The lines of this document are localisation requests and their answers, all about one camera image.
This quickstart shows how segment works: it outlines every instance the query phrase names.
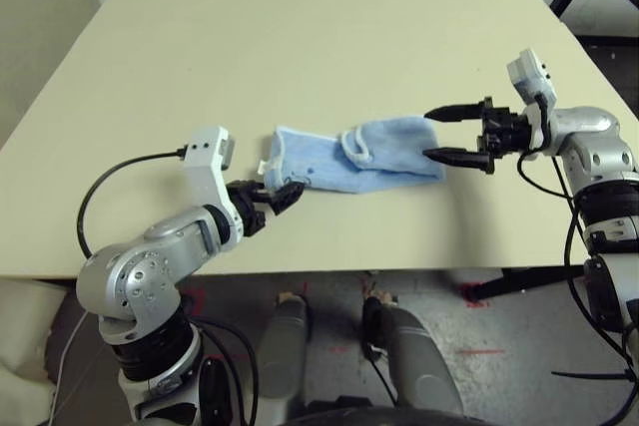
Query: blue towel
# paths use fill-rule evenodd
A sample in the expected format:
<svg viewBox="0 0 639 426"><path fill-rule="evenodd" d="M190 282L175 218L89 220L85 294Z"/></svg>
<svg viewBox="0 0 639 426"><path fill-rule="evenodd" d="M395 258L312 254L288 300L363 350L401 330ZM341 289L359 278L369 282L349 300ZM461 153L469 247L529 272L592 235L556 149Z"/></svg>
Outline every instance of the blue towel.
<svg viewBox="0 0 639 426"><path fill-rule="evenodd" d="M430 121L406 117L368 122L339 138L277 127L265 185L288 182L309 188L361 194L445 180L443 166L421 152L437 147Z"/></svg>

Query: concrete floor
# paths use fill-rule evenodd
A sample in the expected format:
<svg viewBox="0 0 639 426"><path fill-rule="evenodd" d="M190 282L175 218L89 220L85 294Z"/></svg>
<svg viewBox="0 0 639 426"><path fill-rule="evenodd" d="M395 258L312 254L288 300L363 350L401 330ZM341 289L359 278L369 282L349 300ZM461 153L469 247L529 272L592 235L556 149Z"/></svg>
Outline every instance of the concrete floor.
<svg viewBox="0 0 639 426"><path fill-rule="evenodd" d="M274 308L276 294L305 291L316 322L309 344L307 401L339 395L365 396L373 404L388 399L357 343L361 287L398 296L430 330L458 386L466 414L502 425L594 425L625 401L630 384L558 378L551 370L619 372L607 345L580 316L565 284L497 297L471 307L457 293L463 282L486 281L498 270L396 271L369 276L352 273L294 273L196 277L182 290L203 301L202 314L231 321L254 345ZM81 310L69 297L58 316L49 348L55 370L61 346ZM222 336L232 354L247 361L241 345ZM103 346L95 317L80 330L62 381L56 425L117 425L129 420L117 386L117 364ZM639 408L624 425L638 424Z"/></svg>

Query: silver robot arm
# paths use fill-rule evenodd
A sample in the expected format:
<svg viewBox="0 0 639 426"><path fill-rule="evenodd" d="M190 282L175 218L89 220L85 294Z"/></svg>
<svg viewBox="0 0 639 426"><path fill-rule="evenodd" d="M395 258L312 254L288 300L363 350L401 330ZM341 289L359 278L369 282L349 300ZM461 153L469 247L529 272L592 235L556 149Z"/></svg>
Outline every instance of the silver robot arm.
<svg viewBox="0 0 639 426"><path fill-rule="evenodd" d="M435 109L425 116L441 122L481 120L478 152L441 148L424 154L489 174L494 159L510 153L521 155L519 169L538 155L561 158L571 193L567 197L585 223L590 313L603 329L627 330L629 351L639 360L639 169L619 137L619 122L593 107L555 109L550 75L530 49L508 65L508 74L526 104L522 115L493 108L490 98Z"/></svg>
<svg viewBox="0 0 639 426"><path fill-rule="evenodd" d="M303 184L291 183L269 195L256 182L225 185L222 170L233 145L221 127L197 132L184 158L197 206L132 241L98 250L78 275L78 299L99 315L100 334L120 362L119 383L136 421L175 420L176 414L182 415L180 424L208 424L211 415L220 420L228 397L217 403L211 395L228 390L226 372L203 360L200 331L182 310L176 284L264 227L265 214L255 203L279 214L304 190ZM201 397L209 398L206 405ZM192 408L176 411L176 404Z"/></svg>

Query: black cable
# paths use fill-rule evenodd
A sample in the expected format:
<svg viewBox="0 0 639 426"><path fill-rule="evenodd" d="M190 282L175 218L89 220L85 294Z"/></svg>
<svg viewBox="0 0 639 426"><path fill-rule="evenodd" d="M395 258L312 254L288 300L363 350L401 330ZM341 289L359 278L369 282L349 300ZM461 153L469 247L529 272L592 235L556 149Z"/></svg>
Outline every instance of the black cable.
<svg viewBox="0 0 639 426"><path fill-rule="evenodd" d="M561 175L561 169L559 169L559 163L557 162L557 159L552 157L552 166L555 168L555 172L557 174L557 178L559 179L559 183L561 184L561 190L564 192L564 194L569 197L569 193L568 193L568 187L566 186L566 182L563 180L563 175ZM569 199L566 199L566 202L568 203L568 207L570 208L570 212L572 214L575 214L575 207L572 204L572 201ZM582 241L584 241L583 239L583 228L581 227L581 222L578 221L577 222L577 230L579 231L579 237L581 238Z"/></svg>
<svg viewBox="0 0 639 426"><path fill-rule="evenodd" d="M253 350L253 346L249 339L232 324L225 323L216 319L204 318L201 316L192 316L195 322L206 323L216 328L224 329L237 338L246 348L249 355L249 361L251 362L251 374L253 377L253 403L251 405L251 419L249 420L249 426L254 426L258 419L258 400L260 398L260 372L258 370L258 360L256 353Z"/></svg>
<svg viewBox="0 0 639 426"><path fill-rule="evenodd" d="M637 329L637 325L635 323L630 323L626 326L621 334L621 349L624 351L628 350L628 337L632 333L633 329Z"/></svg>
<svg viewBox="0 0 639 426"><path fill-rule="evenodd" d="M573 379L593 379L597 381L633 381L630 373L564 373L563 371L550 371L554 376Z"/></svg>
<svg viewBox="0 0 639 426"><path fill-rule="evenodd" d="M388 386L388 383L386 382L386 378L383 377L383 374L381 374L381 371L379 371L379 368L377 367L377 365L375 364L375 362L372 359L369 358L368 361L370 362L370 364L372 365L372 368L377 373L377 376L379 376L379 379L381 380L381 383L383 384L383 387L385 388L386 393L388 393L388 397L390 398L390 402L392 403L393 406L396 407L397 406L397 400L392 395L392 391L390 391L390 386Z"/></svg>
<svg viewBox="0 0 639 426"><path fill-rule="evenodd" d="M570 221L570 228L568 229L568 235L566 237L566 242L564 244L564 249L563 249L563 265L566 268L571 268L572 266L570 265L570 250L572 248L572 238L574 237L574 233L575 233L575 227L577 225L577 222L579 221L579 207L575 207L573 214L572 214L572 220ZM579 311L581 311L581 314L584 316L584 318L586 318L586 321L588 321L588 323L590 323L590 326L592 326L592 328L595 330L595 332L601 336L601 338L608 343L608 345L610 345L610 347L612 349L614 349L617 354L619 354L624 360L626 360L626 362L629 365L632 365L632 358L630 357L630 355L628 355L623 349L621 349L621 346L619 346L609 335L608 333L606 333L601 326L599 326L597 324L597 322L593 319L593 317L590 315L590 312L588 311L588 309L586 308L586 306L583 304L583 301L581 300L581 297L579 296L579 293L577 292L577 288L575 287L575 283L573 281L573 279L568 275L566 276L566 281L568 282L568 289L570 290L570 294L572 295L572 298L574 299L575 303L577 304L577 308L579 308Z"/></svg>
<svg viewBox="0 0 639 426"><path fill-rule="evenodd" d="M561 199L567 199L568 201L572 200L570 195L561 194L559 192L554 192L553 190L549 190L546 187L541 186L535 180L531 179L523 170L523 161L526 160L527 157L530 157L533 154L540 152L542 149L534 149L528 150L519 156L519 160L517 160L517 172L519 176L526 180L529 184L533 185L536 189L541 190L545 194L553 195L554 197L560 197Z"/></svg>
<svg viewBox="0 0 639 426"><path fill-rule="evenodd" d="M87 207L89 206L91 197L96 192L96 190L100 187L100 185L112 174L129 165L137 164L139 162L145 162L147 160L165 159L169 157L183 158L185 153L186 153L186 148L182 147L180 149L175 150L174 152L166 152L163 154L154 154L154 155L144 155L143 157L136 157L134 159L126 160L106 170L103 174L101 174L98 177L97 180L93 182L89 190L85 193L84 198L82 199L82 203L80 204L80 209L78 210L78 217L76 219L76 234L78 236L78 243L80 244L80 248L82 249L82 252L84 253L86 258L89 258L93 254L93 252L91 251L91 248L89 248L89 245L87 244L87 239L85 238L85 235L84 235L84 216L87 212Z"/></svg>
<svg viewBox="0 0 639 426"><path fill-rule="evenodd" d="M242 383L240 382L240 375L238 374L238 369L236 368L236 364L233 362L233 358L229 354L229 351L227 351L227 348L224 347L224 344L222 344L222 341L220 341L215 334L209 331L207 327L204 326L204 324L198 323L197 321L195 321L195 324L197 324L202 330L202 332L207 336L207 338L209 338L209 340L216 345L216 347L220 350L220 353L224 357L225 361L227 362L227 366L231 370L231 375L233 376L233 380L236 385L236 395L238 396L238 410L239 410L238 412L240 414L240 424L242 426L247 426L247 418L245 417L245 414L244 414L244 395L242 394Z"/></svg>
<svg viewBox="0 0 639 426"><path fill-rule="evenodd" d="M559 192L554 192L553 190L549 190L546 187L543 187L540 184L538 184L536 181L534 181L523 170L523 162L524 160L526 160L527 157L530 157L533 154L542 152L543 150L548 148L548 146L550 145L551 134L550 134L550 126L548 124L548 104L546 103L546 100L541 94L535 95L535 102L539 106L539 114L541 116L541 119L540 119L541 134L542 134L541 146L536 149L527 150L519 156L519 160L517 160L517 172L519 173L519 176L522 177L527 183L531 184L536 189L541 190L545 194L553 195L554 197L560 197L562 199L567 199L570 201L572 200L572 197L570 196L567 190L564 190L563 194Z"/></svg>
<svg viewBox="0 0 639 426"><path fill-rule="evenodd" d="M626 399L626 402L623 403L623 406L621 406L621 409L617 412L617 414L615 414L608 421L606 421L605 423L601 423L601 426L615 426L619 424L621 421L623 421L626 418L626 416L628 416L628 413L630 413L630 410L632 409L632 403L637 397L638 392L639 392L639 382L635 381L635 385L633 386L632 391L630 391L630 395L628 396L628 399Z"/></svg>
<svg viewBox="0 0 639 426"><path fill-rule="evenodd" d="M557 173L557 177L559 178L559 183L561 183L561 189L563 190L564 194L568 197L568 188L566 187L566 183L564 182L563 176L561 175L561 171L559 170L559 165L557 164L557 161L554 157L552 158L552 164L555 168L555 172ZM570 250L572 248L572 238L574 236L575 227L579 229L581 239L583 240L584 238L583 238L583 230L581 228L581 225L579 224L579 208L574 206L570 199L566 199L566 200L568 202L568 206L570 207L570 211L572 212L570 228L568 229L568 235L566 238L566 243L564 245L564 266L569 267L570 266ZM639 390L639 379L637 379L637 376L632 370L632 366L633 366L632 356L628 354L628 350L627 350L628 336L630 335L632 330L637 327L637 325L630 324L624 329L623 334L621 335L621 347L620 347L594 321L594 319L590 315L590 312L586 309L585 305L583 304L583 301L579 297L579 294L577 293L577 289L575 288L575 284L572 277L567 276L566 281L568 283L568 288L570 289L570 294L572 295L572 298L574 299L575 303L577 303L577 307L579 308L581 313L584 315L588 323L590 323L590 325L597 332L597 334L599 334L599 336L601 336L612 347L612 349L614 349L619 355L621 355L621 357L623 357L628 363L628 369L625 371L625 374L623 376L624 376L624 379L633 381L634 386L632 390L630 391L630 395L628 396L628 399L626 399L625 403L621 406L621 409L612 418L602 423L601 425L601 426L615 426L619 424L621 421L623 421L626 416L628 416L628 413L630 413L630 410L632 409L632 404L635 398L637 397L638 390ZM609 375L610 377L608 378L604 378L602 377L603 375L590 375L590 376L599 376L599 377L587 378L586 376L588 375L583 375L583 374L576 375L571 373L555 373L555 372L553 372L552 374L557 374L559 376L567 376L567 377L581 377L583 379L616 379L616 378L613 378L613 376L617 376L617 377L621 376L621 375L613 374L613 375Z"/></svg>

